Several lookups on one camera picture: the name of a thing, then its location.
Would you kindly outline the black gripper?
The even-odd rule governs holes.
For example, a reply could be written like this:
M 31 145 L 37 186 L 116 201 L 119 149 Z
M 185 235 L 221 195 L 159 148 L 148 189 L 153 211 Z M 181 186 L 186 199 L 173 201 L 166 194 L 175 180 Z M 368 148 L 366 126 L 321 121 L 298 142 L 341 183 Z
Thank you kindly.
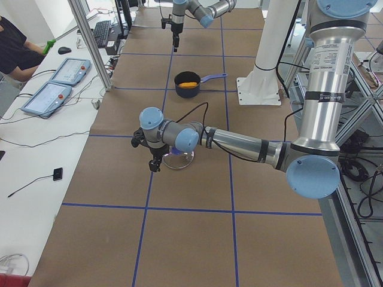
M 173 32 L 173 47 L 178 48 L 179 47 L 179 41 L 180 37 L 179 34 L 183 32 L 183 23 L 171 23 L 171 31 Z
M 169 145 L 164 144 L 164 146 L 161 146 L 160 148 L 149 147 L 149 150 L 153 155 L 153 159 L 148 163 L 149 168 L 152 172 L 159 172 L 163 156 L 169 153 Z

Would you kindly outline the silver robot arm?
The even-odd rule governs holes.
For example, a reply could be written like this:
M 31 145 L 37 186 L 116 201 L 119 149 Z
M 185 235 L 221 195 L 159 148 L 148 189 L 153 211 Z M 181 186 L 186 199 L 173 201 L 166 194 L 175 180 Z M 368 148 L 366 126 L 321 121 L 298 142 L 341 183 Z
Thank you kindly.
M 237 1 L 233 0 L 223 0 L 204 7 L 197 0 L 172 1 L 172 13 L 168 17 L 161 16 L 161 26 L 162 29 L 165 29 L 166 25 L 171 26 L 173 51 L 177 52 L 179 47 L 186 11 L 189 11 L 203 28 L 208 28 L 214 19 L 231 12 L 236 3 Z
M 303 104 L 302 122 L 298 138 L 291 143 L 270 142 L 240 135 L 203 123 L 165 119 L 156 107 L 145 108 L 139 115 L 140 128 L 133 133 L 133 147 L 147 147 L 153 159 L 149 161 L 152 172 L 160 171 L 163 155 L 170 146 L 180 152 L 192 153 L 197 144 L 206 148 L 220 148 L 239 159 L 270 164 L 286 172 L 290 188 L 301 196 L 320 199 L 333 193 L 340 182 L 336 162 L 339 147 L 335 142 L 349 68 L 352 64 L 354 44 L 366 32 L 370 9 L 378 1 L 308 1 L 308 37 L 314 43 L 314 56 L 309 68 L 308 85 Z M 204 7 L 199 1 L 172 1 L 169 17 L 161 19 L 162 28 L 167 24 L 173 33 L 174 51 L 179 47 L 186 11 L 208 28 L 214 19 L 233 11 L 237 1 L 217 1 Z M 245 93 L 251 105 L 274 105 L 279 100 L 276 90 L 278 64 L 292 22 L 299 9 L 271 1 L 266 26 L 261 38 L 254 69 L 245 78 L 238 78 L 238 96 Z M 267 64 L 267 44 L 272 47 L 270 68 Z

